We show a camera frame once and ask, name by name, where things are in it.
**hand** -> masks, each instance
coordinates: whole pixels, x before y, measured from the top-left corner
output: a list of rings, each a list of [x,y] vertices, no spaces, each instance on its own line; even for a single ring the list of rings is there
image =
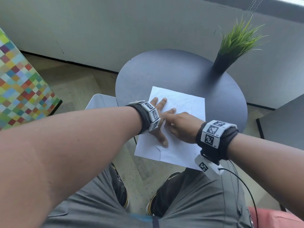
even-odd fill
[[[165,137],[165,135],[161,132],[161,126],[163,124],[164,118],[166,117],[167,114],[174,114],[176,112],[175,108],[172,108],[171,110],[168,110],[166,112],[161,112],[163,107],[165,106],[167,99],[163,98],[158,104],[156,104],[158,101],[158,98],[155,97],[152,99],[150,102],[158,111],[159,117],[161,118],[158,127],[155,130],[152,130],[150,134],[154,135],[157,140],[159,141],[160,144],[162,144],[163,147],[167,148],[168,147],[168,140]]]
[[[183,112],[180,114],[167,114],[165,126],[167,126],[171,133],[178,139],[187,143],[196,143],[195,138],[197,132],[203,123],[203,120],[187,112]]]

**wristband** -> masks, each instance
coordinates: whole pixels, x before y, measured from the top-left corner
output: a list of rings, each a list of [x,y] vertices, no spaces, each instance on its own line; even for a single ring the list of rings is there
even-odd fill
[[[140,115],[142,122],[142,129],[139,132],[139,134],[150,132],[158,127],[161,118],[158,115],[157,109],[149,102],[145,102],[144,100],[135,101],[129,103],[129,105],[127,106],[136,109],[136,111]]]
[[[216,120],[204,122],[196,135],[196,143],[202,148],[201,156],[217,165],[222,159],[228,160],[228,145],[237,134],[234,124]]]

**black vase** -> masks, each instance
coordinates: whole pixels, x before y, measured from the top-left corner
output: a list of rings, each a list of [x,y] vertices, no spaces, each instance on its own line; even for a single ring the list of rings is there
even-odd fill
[[[212,69],[218,74],[223,74],[237,59],[238,57],[231,56],[229,54],[221,55],[218,52]]]

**white chair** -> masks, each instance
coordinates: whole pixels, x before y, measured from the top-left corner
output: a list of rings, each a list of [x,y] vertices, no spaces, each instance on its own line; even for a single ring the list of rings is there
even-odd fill
[[[107,108],[107,107],[118,107],[116,97],[103,95],[103,94],[95,94],[86,109],[99,109],[99,108]]]

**fingernail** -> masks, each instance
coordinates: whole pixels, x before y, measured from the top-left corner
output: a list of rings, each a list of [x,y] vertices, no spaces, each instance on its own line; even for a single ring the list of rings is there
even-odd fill
[[[168,141],[167,141],[167,140],[163,142],[163,146],[164,146],[165,148],[168,148]]]

